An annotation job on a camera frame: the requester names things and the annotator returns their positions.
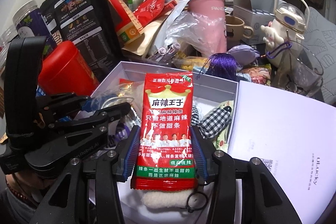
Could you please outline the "black white gingham plush toy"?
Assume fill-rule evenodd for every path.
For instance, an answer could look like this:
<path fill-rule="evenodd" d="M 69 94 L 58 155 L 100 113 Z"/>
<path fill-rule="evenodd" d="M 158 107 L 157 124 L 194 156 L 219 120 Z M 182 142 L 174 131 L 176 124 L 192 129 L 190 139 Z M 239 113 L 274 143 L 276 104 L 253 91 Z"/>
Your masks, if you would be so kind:
<path fill-rule="evenodd" d="M 230 114 L 227 108 L 219 106 L 211 110 L 202 120 L 199 119 L 199 113 L 196 106 L 192 109 L 191 125 L 197 126 L 204 139 L 212 140 L 222 131 L 223 126 L 220 122 L 229 121 Z M 143 194 L 141 201 L 150 209 L 163 209 L 171 207 L 185 207 L 187 198 L 193 194 L 192 189 L 177 192 L 151 191 Z"/>

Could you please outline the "red spicy snack packet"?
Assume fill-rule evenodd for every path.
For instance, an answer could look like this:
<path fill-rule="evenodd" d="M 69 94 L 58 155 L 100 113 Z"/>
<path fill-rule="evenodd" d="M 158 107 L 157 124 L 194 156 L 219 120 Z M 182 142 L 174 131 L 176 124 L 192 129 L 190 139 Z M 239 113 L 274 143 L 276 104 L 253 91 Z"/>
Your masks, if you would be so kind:
<path fill-rule="evenodd" d="M 193 74 L 148 73 L 131 188 L 177 192 L 197 186 L 190 124 Z"/>

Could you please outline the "small green snack packet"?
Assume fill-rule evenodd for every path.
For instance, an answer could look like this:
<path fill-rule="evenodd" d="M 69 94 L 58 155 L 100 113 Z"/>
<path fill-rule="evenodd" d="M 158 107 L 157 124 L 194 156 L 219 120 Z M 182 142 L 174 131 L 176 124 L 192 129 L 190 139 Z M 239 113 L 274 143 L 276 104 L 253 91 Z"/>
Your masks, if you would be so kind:
<path fill-rule="evenodd" d="M 233 117 L 233 110 L 234 110 L 234 100 L 224 101 L 219 105 L 220 108 L 224 109 L 227 108 L 230 114 L 230 120 L 220 122 L 220 125 L 223 126 L 222 131 L 218 133 L 213 141 L 213 144 L 216 149 L 222 150 L 225 153 L 228 152 L 228 141 L 230 137 L 230 128 L 231 122 Z"/>

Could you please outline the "red cylindrical canister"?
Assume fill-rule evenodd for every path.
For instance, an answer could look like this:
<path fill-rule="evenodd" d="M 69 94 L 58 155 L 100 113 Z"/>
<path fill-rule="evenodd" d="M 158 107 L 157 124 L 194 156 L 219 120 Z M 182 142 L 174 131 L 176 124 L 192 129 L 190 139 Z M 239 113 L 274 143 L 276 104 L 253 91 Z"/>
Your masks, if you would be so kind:
<path fill-rule="evenodd" d="M 43 61 L 38 84 L 49 96 L 61 93 L 89 96 L 100 83 L 74 43 L 65 41 Z"/>

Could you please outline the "small orange red snack packet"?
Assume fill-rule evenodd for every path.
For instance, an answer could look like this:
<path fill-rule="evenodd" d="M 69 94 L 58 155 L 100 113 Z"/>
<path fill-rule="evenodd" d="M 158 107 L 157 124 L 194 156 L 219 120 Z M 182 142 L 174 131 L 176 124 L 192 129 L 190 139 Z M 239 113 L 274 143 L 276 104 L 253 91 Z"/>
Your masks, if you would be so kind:
<path fill-rule="evenodd" d="M 136 92 L 142 92 L 143 90 L 143 81 L 131 81 L 127 79 L 119 80 L 120 92 L 123 94 L 133 94 Z"/>

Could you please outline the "lavender gift box lid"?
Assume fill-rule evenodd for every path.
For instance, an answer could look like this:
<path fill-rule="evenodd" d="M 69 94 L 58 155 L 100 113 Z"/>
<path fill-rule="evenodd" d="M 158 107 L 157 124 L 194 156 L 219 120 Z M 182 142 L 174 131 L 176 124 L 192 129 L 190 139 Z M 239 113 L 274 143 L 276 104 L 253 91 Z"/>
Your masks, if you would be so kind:
<path fill-rule="evenodd" d="M 242 81 L 228 153 L 260 158 L 303 223 L 323 223 L 335 197 L 335 108 Z"/>

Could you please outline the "purple tassel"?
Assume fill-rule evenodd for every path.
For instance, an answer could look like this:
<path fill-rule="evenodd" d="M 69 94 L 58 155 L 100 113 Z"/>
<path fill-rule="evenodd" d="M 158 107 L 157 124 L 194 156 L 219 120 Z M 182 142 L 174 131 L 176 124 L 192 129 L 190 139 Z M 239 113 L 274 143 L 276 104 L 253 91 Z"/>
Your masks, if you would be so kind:
<path fill-rule="evenodd" d="M 203 64 L 198 76 L 208 75 L 230 81 L 237 80 L 237 71 L 240 65 L 229 53 L 215 53 Z"/>

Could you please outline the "purple label plastic bottle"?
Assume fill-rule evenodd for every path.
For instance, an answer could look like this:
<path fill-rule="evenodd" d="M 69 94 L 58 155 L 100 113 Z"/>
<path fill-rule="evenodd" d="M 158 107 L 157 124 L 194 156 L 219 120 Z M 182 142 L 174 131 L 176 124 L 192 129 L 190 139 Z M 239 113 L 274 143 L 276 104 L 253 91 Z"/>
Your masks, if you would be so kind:
<path fill-rule="evenodd" d="M 28 1 L 14 14 L 13 24 L 20 38 L 46 37 L 43 57 L 50 55 L 57 47 L 35 0 Z"/>

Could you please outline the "black standing food pouch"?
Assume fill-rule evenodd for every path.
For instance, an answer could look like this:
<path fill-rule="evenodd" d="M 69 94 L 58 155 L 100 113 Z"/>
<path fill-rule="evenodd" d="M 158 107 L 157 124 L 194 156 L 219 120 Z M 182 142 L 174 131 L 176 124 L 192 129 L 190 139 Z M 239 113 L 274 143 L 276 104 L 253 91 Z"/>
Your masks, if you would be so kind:
<path fill-rule="evenodd" d="M 108 0 L 45 0 L 42 15 L 55 40 L 71 41 L 99 81 L 124 60 Z"/>

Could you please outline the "clear glass mug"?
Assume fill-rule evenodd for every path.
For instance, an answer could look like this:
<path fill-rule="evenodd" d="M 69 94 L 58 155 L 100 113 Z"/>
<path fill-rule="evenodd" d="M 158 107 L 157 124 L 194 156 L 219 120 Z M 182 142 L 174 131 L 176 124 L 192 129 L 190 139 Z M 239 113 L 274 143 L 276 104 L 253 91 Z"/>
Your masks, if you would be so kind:
<path fill-rule="evenodd" d="M 271 86 L 313 97 L 323 84 L 321 62 L 301 43 L 291 41 L 285 45 Z"/>

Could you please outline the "beige ceramic mug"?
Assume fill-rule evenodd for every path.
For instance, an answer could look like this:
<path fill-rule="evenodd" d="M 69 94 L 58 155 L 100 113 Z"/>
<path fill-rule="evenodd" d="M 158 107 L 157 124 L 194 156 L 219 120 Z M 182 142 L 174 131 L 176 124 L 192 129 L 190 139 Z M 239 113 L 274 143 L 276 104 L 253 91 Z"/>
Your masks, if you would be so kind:
<path fill-rule="evenodd" d="M 226 16 L 226 33 L 228 42 L 239 42 L 242 38 L 253 37 L 253 28 L 236 16 Z"/>

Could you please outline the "pink paper cup stack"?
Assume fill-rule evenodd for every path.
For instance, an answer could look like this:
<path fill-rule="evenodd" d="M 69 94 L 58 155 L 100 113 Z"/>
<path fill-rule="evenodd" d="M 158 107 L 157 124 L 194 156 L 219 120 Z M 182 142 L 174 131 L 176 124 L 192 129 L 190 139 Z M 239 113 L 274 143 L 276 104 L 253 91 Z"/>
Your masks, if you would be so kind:
<path fill-rule="evenodd" d="M 227 51 L 224 0 L 190 0 L 189 10 L 201 16 L 203 35 L 212 53 Z"/>

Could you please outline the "red orange snack bag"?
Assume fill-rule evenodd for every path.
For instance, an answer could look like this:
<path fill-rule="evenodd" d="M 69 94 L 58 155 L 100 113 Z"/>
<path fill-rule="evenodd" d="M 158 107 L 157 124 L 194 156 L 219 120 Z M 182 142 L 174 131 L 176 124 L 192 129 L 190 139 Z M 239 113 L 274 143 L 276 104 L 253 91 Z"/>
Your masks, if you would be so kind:
<path fill-rule="evenodd" d="M 162 12 L 165 0 L 145 0 L 134 12 L 143 27 L 147 26 Z"/>

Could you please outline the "grey quilted sofa cushion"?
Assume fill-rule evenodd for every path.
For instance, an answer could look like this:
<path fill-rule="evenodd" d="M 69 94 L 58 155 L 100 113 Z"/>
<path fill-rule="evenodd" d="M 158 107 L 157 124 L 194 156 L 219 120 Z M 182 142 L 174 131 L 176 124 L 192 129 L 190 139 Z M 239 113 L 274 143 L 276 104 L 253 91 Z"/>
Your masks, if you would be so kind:
<path fill-rule="evenodd" d="M 335 24 L 325 19 L 316 9 L 305 11 L 309 16 L 304 33 L 306 46 L 317 57 L 323 68 L 323 85 L 315 95 L 317 100 L 335 104 Z"/>

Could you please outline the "white robot shaped kettle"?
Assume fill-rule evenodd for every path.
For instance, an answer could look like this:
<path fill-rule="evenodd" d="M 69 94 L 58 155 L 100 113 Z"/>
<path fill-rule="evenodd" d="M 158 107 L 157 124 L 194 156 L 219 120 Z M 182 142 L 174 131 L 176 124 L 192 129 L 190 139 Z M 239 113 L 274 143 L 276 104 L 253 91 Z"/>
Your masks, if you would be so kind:
<path fill-rule="evenodd" d="M 307 29 L 310 10 L 304 0 L 299 1 L 304 4 L 305 12 L 290 3 L 274 0 L 274 20 L 261 26 L 267 59 L 276 68 L 282 58 L 280 50 L 284 48 L 284 43 L 288 40 L 301 43 L 304 40 L 303 34 Z"/>

